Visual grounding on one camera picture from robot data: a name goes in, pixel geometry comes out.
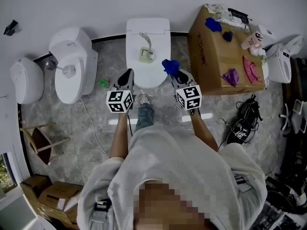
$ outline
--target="black and white marker cube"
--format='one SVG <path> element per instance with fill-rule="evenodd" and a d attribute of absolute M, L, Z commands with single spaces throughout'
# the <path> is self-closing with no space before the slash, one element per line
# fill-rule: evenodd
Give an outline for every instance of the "black and white marker cube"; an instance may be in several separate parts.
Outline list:
<path fill-rule="evenodd" d="M 176 99 L 185 109 L 190 110 L 201 106 L 201 89 L 199 85 L 176 90 Z"/>
<path fill-rule="evenodd" d="M 106 94 L 106 104 L 112 113 L 126 113 L 132 102 L 130 90 L 108 91 Z"/>

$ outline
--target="toilet base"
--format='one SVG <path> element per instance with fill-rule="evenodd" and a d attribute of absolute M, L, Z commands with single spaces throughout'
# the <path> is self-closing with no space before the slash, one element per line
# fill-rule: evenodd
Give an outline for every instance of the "toilet base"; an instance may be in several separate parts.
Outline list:
<path fill-rule="evenodd" d="M 92 49 L 91 54 L 87 60 L 88 65 L 86 68 L 86 82 L 82 95 L 88 95 L 93 91 L 97 74 L 98 53 Z"/>

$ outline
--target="floor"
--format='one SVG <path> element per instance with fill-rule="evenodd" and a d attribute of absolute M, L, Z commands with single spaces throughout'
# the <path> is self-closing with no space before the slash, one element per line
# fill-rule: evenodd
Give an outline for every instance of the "floor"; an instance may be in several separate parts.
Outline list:
<path fill-rule="evenodd" d="M 106 106 L 106 92 L 99 82 L 101 79 L 110 80 L 119 70 L 126 67 L 125 39 L 106 41 L 93 45 L 99 53 L 98 70 L 95 87 L 92 93 L 84 96 L 83 100 L 90 117 L 94 121 L 97 139 L 100 145 L 109 153 L 113 133 L 116 126 L 108 124 L 108 120 L 116 119 L 117 115 L 109 112 Z M 180 62 L 181 67 L 189 70 L 189 51 L 185 37 L 171 38 L 171 58 Z M 103 151 L 98 147 L 93 133 L 93 126 L 89 120 L 81 101 L 67 105 L 57 97 L 54 87 L 54 71 L 45 69 L 46 59 L 38 64 L 44 70 L 45 89 L 40 101 L 31 105 L 22 105 L 23 126 L 34 126 L 48 122 L 55 122 L 52 128 L 46 128 L 51 140 L 57 141 L 70 137 L 70 142 L 52 149 L 50 165 L 45 165 L 30 148 L 27 140 L 27 152 L 34 173 L 48 175 L 52 181 L 65 181 L 74 184 L 86 183 L 93 168 L 106 160 Z M 134 93 L 142 90 L 134 88 Z M 184 126 L 191 129 L 191 123 L 181 122 L 186 112 L 176 103 L 173 88 L 168 79 L 154 90 L 145 90 L 151 97 L 155 108 L 155 123 L 166 127 Z M 205 120 L 218 144 L 223 141 L 225 125 L 220 118 L 228 120 L 236 112 L 236 102 L 244 101 L 251 93 L 223 96 L 203 96 L 200 112 L 212 113 L 213 117 Z M 278 114 L 283 108 L 282 86 L 271 82 L 267 90 L 256 93 L 263 122 L 259 123 L 250 144 L 244 147 L 253 160 L 266 174 L 278 171 L 285 149 L 282 137 L 281 121 Z M 137 102 L 130 111 L 130 118 L 137 118 Z"/>

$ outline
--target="gray shirt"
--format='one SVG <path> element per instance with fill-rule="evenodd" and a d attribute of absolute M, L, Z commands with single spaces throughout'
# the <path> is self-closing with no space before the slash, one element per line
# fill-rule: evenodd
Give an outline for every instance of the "gray shirt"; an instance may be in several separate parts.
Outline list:
<path fill-rule="evenodd" d="M 219 230 L 248 230 L 267 196 L 261 168 L 232 143 L 218 153 L 183 128 L 150 126 L 137 131 L 125 160 L 111 158 L 94 168 L 78 204 L 81 230 L 133 229 L 133 205 L 147 181 L 169 184 Z M 112 207 L 104 224 L 92 222 L 97 200 Z"/>

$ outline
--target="jeans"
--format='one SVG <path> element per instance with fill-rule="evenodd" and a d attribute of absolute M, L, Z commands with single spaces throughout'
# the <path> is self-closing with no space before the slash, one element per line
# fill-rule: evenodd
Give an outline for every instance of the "jeans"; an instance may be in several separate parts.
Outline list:
<path fill-rule="evenodd" d="M 136 124 L 135 132 L 141 128 L 154 125 L 154 110 L 151 105 L 144 103 L 139 107 L 138 122 Z"/>

